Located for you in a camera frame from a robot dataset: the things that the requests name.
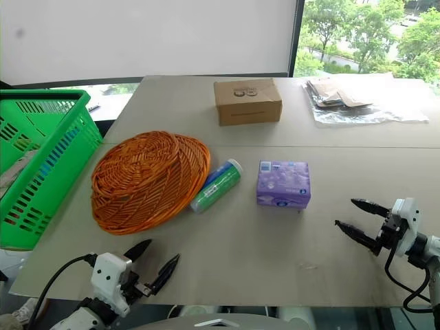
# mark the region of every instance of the green cylindrical container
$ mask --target green cylindrical container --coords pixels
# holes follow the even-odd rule
[[[196,213],[203,212],[209,208],[216,200],[226,194],[226,192],[240,181],[243,169],[234,159],[228,159],[231,167],[222,173],[213,182],[200,190],[191,202],[191,208]]]

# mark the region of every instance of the tabletop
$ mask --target tabletop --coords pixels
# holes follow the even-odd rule
[[[52,219],[12,287],[15,294],[38,296],[66,261],[88,253],[123,253],[142,239],[153,243],[136,271],[150,281],[166,260],[181,254],[171,280],[145,303],[178,305],[398,306],[407,293],[384,272],[387,253],[374,257],[334,226],[335,219],[375,236],[383,219],[351,204],[361,197],[392,206],[415,197],[421,232],[440,232],[440,151],[434,148],[211,146],[212,165],[228,158],[243,167],[241,181],[202,214],[185,210],[152,230],[113,236],[91,215],[91,172],[113,144],[90,159]],[[256,204],[259,160],[309,162],[311,201],[301,212]],[[403,258],[394,275],[418,287],[423,272]],[[72,265],[48,296],[82,299],[90,295],[91,268]]]
[[[146,131],[191,135],[209,146],[369,146],[440,148],[440,98],[422,80],[394,79],[384,88],[406,107],[419,109],[429,123],[386,122],[322,128],[312,116],[303,78],[275,78],[283,112],[280,122],[219,126],[213,84],[231,77],[153,76],[137,88],[105,137],[120,143]]]

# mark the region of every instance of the transparent plastic bag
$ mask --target transparent plastic bag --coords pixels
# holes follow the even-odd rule
[[[320,107],[324,101],[305,82],[303,88],[309,96],[311,110],[316,122],[324,125],[365,125],[387,121],[428,122],[420,109],[432,99],[427,95],[428,86],[415,79],[394,79],[390,74],[335,75],[341,82],[351,84],[351,88],[362,91],[373,100],[372,104],[347,107],[343,102],[335,102],[331,107]]]

